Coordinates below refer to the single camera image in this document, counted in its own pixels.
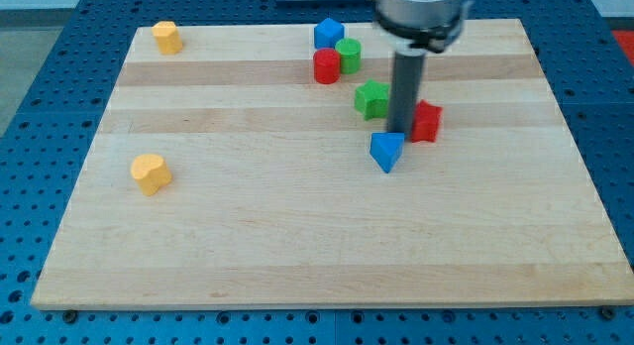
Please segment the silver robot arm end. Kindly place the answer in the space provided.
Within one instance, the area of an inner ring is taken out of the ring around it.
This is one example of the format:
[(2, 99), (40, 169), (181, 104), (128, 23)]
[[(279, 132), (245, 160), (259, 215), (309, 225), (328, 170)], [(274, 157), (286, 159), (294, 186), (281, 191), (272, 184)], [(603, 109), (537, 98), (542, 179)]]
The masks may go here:
[(373, 0), (374, 22), (399, 54), (441, 54), (461, 35), (472, 0)]

